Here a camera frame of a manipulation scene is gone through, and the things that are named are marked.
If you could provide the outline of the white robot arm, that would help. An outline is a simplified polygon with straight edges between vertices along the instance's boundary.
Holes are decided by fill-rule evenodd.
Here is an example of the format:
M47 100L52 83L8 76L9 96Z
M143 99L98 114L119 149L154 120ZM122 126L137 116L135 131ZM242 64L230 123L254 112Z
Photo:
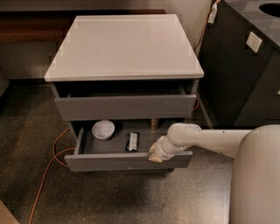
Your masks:
M149 160L163 163L193 147L234 160L229 224L280 224L280 125L255 129L202 129L174 123L149 150Z

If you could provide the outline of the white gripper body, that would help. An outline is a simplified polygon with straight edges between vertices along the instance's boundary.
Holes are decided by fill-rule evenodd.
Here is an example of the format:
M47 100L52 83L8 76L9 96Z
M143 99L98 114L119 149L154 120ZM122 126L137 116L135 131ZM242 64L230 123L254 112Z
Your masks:
M167 136L161 136L156 141L156 148L154 154L161 160L167 161L173 158L175 155L183 152L186 149L185 146L177 146Z

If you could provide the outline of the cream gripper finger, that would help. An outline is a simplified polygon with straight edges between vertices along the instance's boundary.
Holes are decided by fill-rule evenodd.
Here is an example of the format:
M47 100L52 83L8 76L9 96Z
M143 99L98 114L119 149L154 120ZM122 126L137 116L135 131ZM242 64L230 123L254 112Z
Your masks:
M156 155L152 154L148 157L148 159L151 161L151 162L154 162L154 163L162 163L163 160L159 157L157 157Z
M150 147L149 149L149 153L154 153L156 151L156 149L159 147L159 139Z

